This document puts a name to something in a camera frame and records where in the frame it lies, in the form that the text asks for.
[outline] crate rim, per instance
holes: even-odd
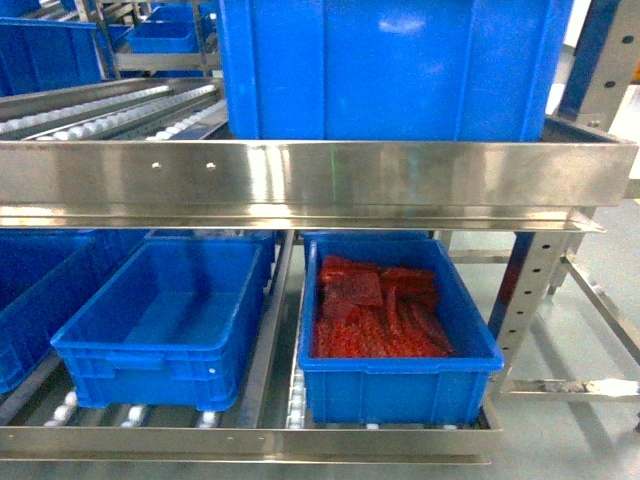
[[[214,244],[215,239],[207,240],[207,239],[195,239],[189,240],[189,242],[196,241],[200,243],[208,243]],[[238,314],[238,310],[240,308],[240,302],[236,302],[233,311],[231,312],[230,319],[227,321],[225,325],[225,329],[223,333],[220,335],[220,338],[217,342],[209,344],[209,345],[192,345],[188,343],[180,343],[180,344],[170,344],[170,343],[153,343],[153,344],[136,344],[136,343],[106,343],[106,342],[97,342],[97,341],[69,341],[63,340],[61,337],[66,335],[67,331],[75,325],[78,321],[80,321],[81,316],[83,316],[93,305],[98,301],[98,299],[113,285],[125,272],[126,268],[133,262],[135,262],[144,252],[150,248],[156,247],[162,243],[167,244],[176,244],[176,243],[184,243],[180,239],[177,238],[158,238],[154,239],[152,242],[148,242],[145,239],[145,243],[140,246],[136,252],[129,257],[129,259],[122,264],[118,270],[109,278],[107,282],[100,287],[100,289],[87,301],[66,323],[63,325],[60,330],[58,330],[55,335],[51,337],[51,345],[55,349],[84,349],[84,350],[100,350],[100,351],[119,351],[119,352],[127,352],[127,351],[157,351],[161,348],[164,355],[170,355],[172,353],[182,353],[188,350],[189,352],[203,352],[203,353],[214,353],[216,350],[223,348],[229,340],[229,335],[231,334],[232,325],[236,319]],[[253,249],[253,260],[251,261],[251,266],[248,269],[248,273],[246,278],[242,284],[242,288],[238,292],[238,298],[244,298],[244,296],[248,293],[251,276],[256,269],[258,269],[258,262],[260,261],[260,256],[262,255],[262,245],[257,243],[231,243],[225,242],[225,247],[229,248],[251,248]]]

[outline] empty blue crate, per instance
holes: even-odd
[[[0,97],[100,83],[96,28],[93,23],[0,18]]]
[[[84,407],[231,407],[264,294],[262,247],[147,241],[54,336]]]
[[[26,378],[143,233],[0,232],[0,393]]]
[[[39,0],[0,0],[0,17],[21,17],[39,8]]]
[[[193,24],[184,22],[143,22],[127,35],[127,41],[133,53],[198,51]]]
[[[572,4],[220,0],[231,132],[536,141]]]

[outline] crate handle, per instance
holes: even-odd
[[[162,370],[164,356],[158,352],[111,352],[107,361],[114,369]]]

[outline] red packaged food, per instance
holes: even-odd
[[[453,348],[435,312],[428,270],[389,268],[329,255],[319,274],[319,358],[446,357]]]

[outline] blue plastic crate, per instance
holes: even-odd
[[[150,231],[147,239],[192,238],[199,240],[216,239],[219,241],[257,243],[262,246],[260,271],[263,285],[266,286],[269,280],[271,280],[271,265],[276,261],[276,235],[277,230],[163,229]]]
[[[233,405],[260,318],[262,247],[146,242],[53,337],[84,407]]]
[[[231,131],[538,140],[572,3],[220,0]]]
[[[316,278],[329,254],[387,267],[434,270],[442,297],[437,314],[459,357],[312,358],[318,309]],[[326,238],[311,243],[299,364],[305,373],[307,404],[318,423],[442,425],[476,420],[489,376],[503,367],[503,357],[439,242]]]
[[[127,35],[133,53],[195,53],[193,25],[184,22],[143,22]]]
[[[0,96],[99,83],[95,29],[92,23],[0,18]]]
[[[0,0],[0,17],[21,17],[39,8],[39,0]]]
[[[26,378],[144,233],[0,232],[0,393]]]

